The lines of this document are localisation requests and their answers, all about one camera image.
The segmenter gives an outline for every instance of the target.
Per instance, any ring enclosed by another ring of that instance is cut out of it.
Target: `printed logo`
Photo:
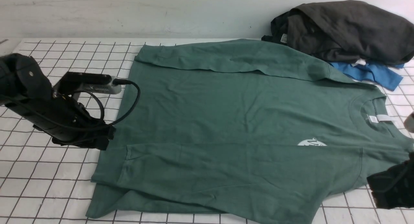
[[[316,138],[312,138],[299,142],[298,146],[326,146],[326,144],[318,141]]]

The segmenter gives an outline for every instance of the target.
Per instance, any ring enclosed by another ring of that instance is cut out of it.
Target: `table surface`
[[[0,38],[0,42],[3,42],[3,43],[0,43],[0,56],[12,53],[13,50],[19,45],[21,41],[22,39],[20,38],[10,38],[10,39]]]
[[[54,85],[67,71],[103,73],[127,78],[133,58],[142,45],[188,44],[229,39],[22,39],[14,52],[34,57]],[[16,39],[1,46],[11,52]],[[413,137],[403,121],[414,106],[414,61],[404,69],[399,87],[386,93],[390,116],[396,118],[400,131]],[[105,120],[115,120],[122,93],[100,95],[105,105]],[[92,116],[99,116],[97,103],[82,94],[83,103]],[[152,214],[116,211],[100,219],[87,219],[85,212],[95,184],[90,182],[98,161],[96,149],[59,146],[51,138],[34,130],[32,124],[0,106],[0,224],[126,224],[126,223],[206,223],[251,224],[253,221],[234,215]],[[377,209],[368,187],[326,199],[313,224],[414,224],[412,209]]]

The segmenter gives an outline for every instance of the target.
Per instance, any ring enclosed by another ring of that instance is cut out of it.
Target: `black cable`
[[[102,104],[102,102],[98,99],[98,97],[96,95],[94,95],[92,92],[89,91],[75,91],[72,94],[76,94],[76,93],[87,93],[90,96],[92,96],[93,99],[95,99],[95,101],[98,103],[99,106],[99,110],[101,112],[101,116],[99,117],[100,120],[103,120],[105,118],[105,110],[104,110],[104,105]]]
[[[124,85],[124,84],[133,85],[136,88],[136,90],[137,90],[137,94],[136,94],[135,101],[132,104],[132,106],[130,107],[130,109],[123,116],[121,116],[121,118],[117,119],[116,121],[114,121],[112,123],[109,123],[109,124],[106,124],[106,125],[102,125],[102,126],[98,126],[98,127],[92,127],[92,128],[77,128],[77,127],[71,127],[71,126],[67,126],[67,125],[62,125],[62,124],[60,124],[58,122],[55,122],[55,121],[49,119],[48,117],[46,117],[44,115],[38,113],[37,111],[33,110],[31,107],[26,106],[24,103],[21,103],[20,101],[18,101],[16,99],[13,99],[11,97],[8,97],[8,96],[2,95],[2,94],[0,94],[0,97],[2,97],[4,99],[7,99],[7,100],[10,100],[13,103],[18,104],[19,106],[23,107],[24,109],[32,112],[33,114],[39,116],[40,118],[44,119],[45,121],[51,122],[54,125],[58,125],[60,127],[63,127],[63,128],[66,128],[66,129],[70,129],[70,130],[74,130],[74,131],[98,131],[98,130],[102,130],[104,128],[107,128],[108,126],[112,126],[112,125],[118,124],[123,119],[125,119],[128,115],[130,115],[130,113],[136,107],[136,104],[139,101],[139,97],[141,96],[141,90],[140,90],[139,86],[136,83],[132,82],[132,81],[129,81],[129,80],[126,80],[126,79],[118,79],[118,78],[116,78],[116,79],[114,79],[113,83],[114,83],[114,85]]]

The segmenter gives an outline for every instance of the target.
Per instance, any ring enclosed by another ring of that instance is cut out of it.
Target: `t-shirt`
[[[121,209],[310,224],[324,198],[413,147],[370,118],[386,114],[377,87],[279,44],[145,45],[129,79],[141,99],[99,156],[89,218]],[[127,86],[119,115],[135,96]]]

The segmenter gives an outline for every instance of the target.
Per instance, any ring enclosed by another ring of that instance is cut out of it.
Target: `clothing label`
[[[376,116],[368,116],[371,123],[379,123],[378,118]]]
[[[280,38],[280,41],[284,44],[287,44],[287,34],[283,34],[282,37]]]
[[[378,121],[394,121],[394,117],[391,117],[389,115],[377,115]]]
[[[379,123],[381,121],[394,121],[395,119],[388,115],[368,116],[371,123]]]
[[[366,61],[364,59],[358,59],[355,64],[353,65],[366,65]]]

